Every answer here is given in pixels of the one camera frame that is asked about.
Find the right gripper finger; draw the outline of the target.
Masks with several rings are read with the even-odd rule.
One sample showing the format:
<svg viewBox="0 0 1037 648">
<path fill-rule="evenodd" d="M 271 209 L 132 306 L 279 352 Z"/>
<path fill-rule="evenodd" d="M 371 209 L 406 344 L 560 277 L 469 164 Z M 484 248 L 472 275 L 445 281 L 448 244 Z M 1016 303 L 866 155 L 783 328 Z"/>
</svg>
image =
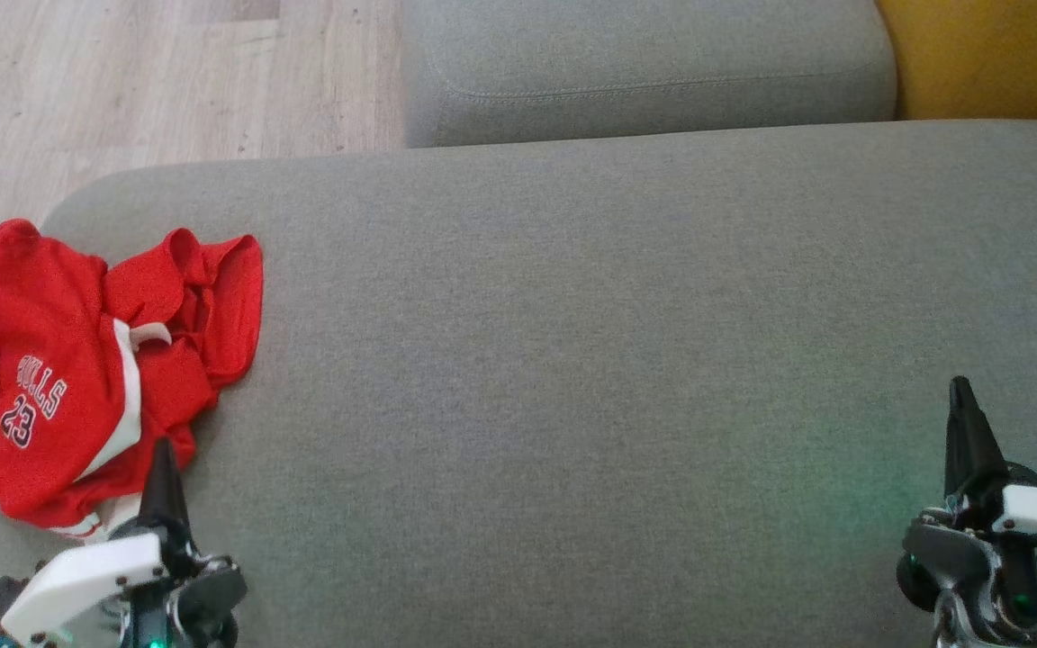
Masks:
<svg viewBox="0 0 1037 648">
<path fill-rule="evenodd" d="M 951 378 L 945 443 L 945 500 L 951 508 L 1002 509 L 1011 471 L 971 382 Z"/>
</svg>

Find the medium grey sofa seat cushion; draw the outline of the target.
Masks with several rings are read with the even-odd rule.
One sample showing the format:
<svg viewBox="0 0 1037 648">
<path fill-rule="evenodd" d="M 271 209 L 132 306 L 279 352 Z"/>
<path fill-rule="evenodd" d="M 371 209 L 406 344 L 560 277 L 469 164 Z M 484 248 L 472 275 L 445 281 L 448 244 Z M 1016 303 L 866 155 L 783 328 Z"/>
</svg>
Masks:
<svg viewBox="0 0 1037 648">
<path fill-rule="evenodd" d="M 875 0 L 404 0 L 411 148 L 889 122 Z"/>
</svg>

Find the large grey sofa seat cushion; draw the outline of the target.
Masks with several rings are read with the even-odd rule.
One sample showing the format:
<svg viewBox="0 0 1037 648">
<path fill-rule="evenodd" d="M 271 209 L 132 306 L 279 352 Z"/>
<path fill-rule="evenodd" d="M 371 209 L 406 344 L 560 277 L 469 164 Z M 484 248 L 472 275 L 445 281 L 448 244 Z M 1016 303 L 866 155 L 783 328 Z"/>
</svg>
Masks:
<svg viewBox="0 0 1037 648">
<path fill-rule="evenodd" d="M 43 233 L 262 246 L 199 418 L 239 648 L 924 648 L 948 387 L 1037 475 L 1037 121 L 113 174 Z"/>
</svg>

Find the wide yellow sofa backrest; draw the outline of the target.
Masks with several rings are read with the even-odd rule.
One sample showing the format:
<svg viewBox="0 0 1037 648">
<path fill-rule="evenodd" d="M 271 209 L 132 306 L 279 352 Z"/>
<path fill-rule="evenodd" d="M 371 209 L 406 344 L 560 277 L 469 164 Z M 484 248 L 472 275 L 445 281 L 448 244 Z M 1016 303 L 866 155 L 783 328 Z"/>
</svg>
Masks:
<svg viewBox="0 0 1037 648">
<path fill-rule="evenodd" d="M 1037 120 L 1037 0 L 875 0 L 904 120 Z"/>
</svg>

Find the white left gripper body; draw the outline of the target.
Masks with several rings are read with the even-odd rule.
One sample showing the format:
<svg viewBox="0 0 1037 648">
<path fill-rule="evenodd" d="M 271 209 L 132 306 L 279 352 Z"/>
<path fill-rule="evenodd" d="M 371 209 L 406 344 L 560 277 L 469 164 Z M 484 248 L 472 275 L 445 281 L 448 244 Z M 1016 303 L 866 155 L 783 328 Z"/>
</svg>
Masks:
<svg viewBox="0 0 1037 648">
<path fill-rule="evenodd" d="M 18 648 L 38 648 L 115 602 L 116 648 L 236 648 L 235 608 L 247 593 L 227 554 L 201 553 L 186 532 L 144 529 L 59 553 L 5 608 L 0 627 Z"/>
</svg>

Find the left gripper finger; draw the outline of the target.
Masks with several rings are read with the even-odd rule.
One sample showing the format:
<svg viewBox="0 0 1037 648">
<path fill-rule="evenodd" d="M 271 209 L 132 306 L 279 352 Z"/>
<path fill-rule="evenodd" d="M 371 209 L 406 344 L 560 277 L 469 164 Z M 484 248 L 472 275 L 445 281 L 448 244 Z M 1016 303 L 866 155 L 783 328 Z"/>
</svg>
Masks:
<svg viewBox="0 0 1037 648">
<path fill-rule="evenodd" d="M 157 439 L 139 509 L 139 526 L 160 541 L 162 562 L 172 577 L 196 573 L 196 545 L 184 494 L 181 468 L 167 438 Z"/>
</svg>

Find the red shorts with white stripe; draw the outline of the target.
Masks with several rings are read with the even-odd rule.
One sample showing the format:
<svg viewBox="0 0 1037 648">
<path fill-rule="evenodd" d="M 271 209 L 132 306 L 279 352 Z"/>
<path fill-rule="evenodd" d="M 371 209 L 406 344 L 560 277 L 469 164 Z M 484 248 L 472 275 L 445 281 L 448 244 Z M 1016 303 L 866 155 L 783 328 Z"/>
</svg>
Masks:
<svg viewBox="0 0 1037 648">
<path fill-rule="evenodd" d="M 165 323 L 115 315 L 106 274 L 32 222 L 0 225 L 0 509 L 87 542 L 131 509 L 156 438 L 217 401 Z"/>
</svg>

